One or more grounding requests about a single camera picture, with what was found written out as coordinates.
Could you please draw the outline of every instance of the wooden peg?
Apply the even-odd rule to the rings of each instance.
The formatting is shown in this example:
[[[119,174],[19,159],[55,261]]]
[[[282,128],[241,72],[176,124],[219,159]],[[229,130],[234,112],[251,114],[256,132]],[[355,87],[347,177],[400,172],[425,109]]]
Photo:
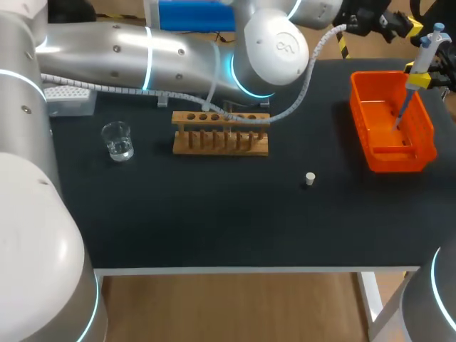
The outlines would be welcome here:
[[[258,140],[262,140],[264,138],[264,127],[258,133]]]
[[[225,148],[228,148],[228,138],[229,138],[229,133],[227,131],[223,132],[223,136],[224,136],[224,147]]]
[[[241,149],[241,133],[239,131],[236,132],[236,150]]]
[[[212,148],[217,147],[217,130],[212,131]]]
[[[179,136],[183,137],[184,136],[185,125],[177,125],[177,126],[179,128]]]
[[[188,148],[193,148],[193,132],[188,132]]]
[[[249,150],[252,149],[252,145],[254,142],[254,133],[252,131],[249,132]]]
[[[204,130],[200,130],[199,136],[199,148],[204,149]]]

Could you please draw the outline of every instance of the cable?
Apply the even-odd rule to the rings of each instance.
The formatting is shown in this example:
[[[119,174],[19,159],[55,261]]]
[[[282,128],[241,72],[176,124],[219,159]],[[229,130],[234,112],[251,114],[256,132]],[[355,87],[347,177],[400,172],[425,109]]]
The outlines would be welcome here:
[[[214,105],[212,103],[209,104],[209,108],[217,113],[222,114],[226,119],[233,120],[233,121],[239,121],[241,123],[247,123],[247,124],[251,124],[251,125],[273,123],[275,121],[285,118],[286,116],[293,113],[302,104],[302,101],[304,100],[304,98],[307,94],[307,90],[309,89],[309,84],[311,82],[312,72],[314,71],[316,59],[318,58],[318,55],[320,54],[321,50],[325,46],[326,42],[331,37],[335,36],[337,33],[343,32],[346,29],[347,29],[347,25],[345,25],[345,24],[336,26],[333,29],[326,32],[325,35],[321,38],[321,40],[319,41],[319,43],[313,50],[312,57],[309,61],[309,65],[307,66],[307,71],[306,71],[306,75],[304,78],[304,84],[303,84],[302,90],[299,93],[298,98],[294,101],[294,103],[284,112],[282,112],[278,115],[275,115],[272,118],[268,118],[268,119],[251,120],[251,119],[246,119],[246,118],[240,118],[239,116],[236,116],[236,115],[232,115],[231,113],[228,113],[228,112],[222,110],[220,107],[217,107],[216,105]],[[199,103],[200,105],[204,105],[206,103],[206,100],[197,98],[196,96],[188,95],[188,94],[184,94],[184,93],[176,93],[176,92],[172,92],[172,91],[142,90],[142,89],[134,89],[134,88],[112,87],[112,86],[108,86],[108,85],[104,86],[104,85],[75,81],[75,80],[71,80],[69,78],[63,78],[60,76],[52,76],[52,75],[46,75],[46,74],[42,74],[41,77],[43,79],[43,82],[56,83],[56,84],[61,84],[64,86],[66,86],[66,85],[74,86],[77,88],[85,88],[85,89],[102,91],[102,92],[107,92],[107,93],[165,96],[168,98],[176,98],[179,100],[187,100],[190,102]]]
[[[130,14],[104,14],[104,13],[97,13],[97,18],[128,19],[128,20],[145,21],[145,18],[140,18],[139,16],[132,16]]]
[[[229,43],[235,42],[236,39],[232,39],[231,41],[228,41],[225,37],[223,37],[222,35],[220,35],[220,41],[221,41],[222,43],[229,44]]]

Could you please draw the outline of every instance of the white coiled cable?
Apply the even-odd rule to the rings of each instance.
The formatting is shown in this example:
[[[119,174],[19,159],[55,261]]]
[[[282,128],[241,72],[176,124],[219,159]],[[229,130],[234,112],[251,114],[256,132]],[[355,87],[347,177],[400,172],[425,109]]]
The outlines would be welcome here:
[[[326,42],[331,37],[335,36],[337,33],[343,32],[346,29],[347,29],[347,25],[345,25],[345,24],[336,26],[333,29],[326,32],[325,35],[321,38],[321,40],[319,41],[319,43],[313,50],[312,57],[309,61],[309,65],[307,66],[302,90],[299,93],[297,99],[294,101],[294,103],[284,112],[282,112],[278,115],[275,115],[271,118],[268,118],[268,119],[253,120],[253,119],[240,118],[239,116],[232,115],[231,113],[224,111],[223,109],[221,109],[220,107],[218,107],[212,103],[209,104],[209,108],[212,109],[214,112],[222,114],[226,119],[235,120],[235,121],[239,121],[241,123],[248,123],[248,124],[273,123],[275,121],[285,118],[286,116],[293,113],[301,105],[302,101],[306,97],[307,90],[309,89],[309,84],[311,82],[312,72],[314,71],[315,62],[316,62],[321,50],[323,50],[323,47],[325,46]],[[42,74],[41,77],[43,79],[43,82],[60,84],[62,86],[67,85],[67,86],[73,86],[73,87],[77,87],[77,88],[102,91],[102,92],[106,92],[106,93],[165,96],[168,98],[176,98],[179,100],[186,100],[186,101],[190,101],[190,102],[194,102],[194,103],[199,103],[200,105],[207,104],[206,100],[197,98],[196,96],[188,95],[188,94],[184,94],[184,93],[176,93],[173,91],[143,90],[143,89],[134,89],[134,88],[112,87],[109,85],[104,86],[104,85],[98,85],[98,84],[94,84],[94,83],[75,81],[75,80],[71,80],[70,78],[64,78],[64,77],[60,77],[60,76],[53,76],[53,75],[47,75],[47,74]]]

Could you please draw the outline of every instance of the clear glass cup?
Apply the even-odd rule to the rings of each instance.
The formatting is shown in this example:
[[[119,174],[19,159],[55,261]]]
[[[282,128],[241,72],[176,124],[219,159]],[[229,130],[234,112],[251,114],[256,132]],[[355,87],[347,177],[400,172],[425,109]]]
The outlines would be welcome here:
[[[122,121],[108,123],[101,130],[101,136],[108,147],[109,154],[116,162],[125,162],[134,154],[130,127]]]

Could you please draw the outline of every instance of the small white cap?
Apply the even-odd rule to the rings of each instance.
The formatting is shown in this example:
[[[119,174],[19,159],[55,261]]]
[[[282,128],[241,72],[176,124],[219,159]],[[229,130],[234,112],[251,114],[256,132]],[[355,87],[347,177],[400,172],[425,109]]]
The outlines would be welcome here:
[[[311,186],[314,183],[315,180],[315,174],[312,172],[307,172],[306,173],[306,184],[308,186]]]

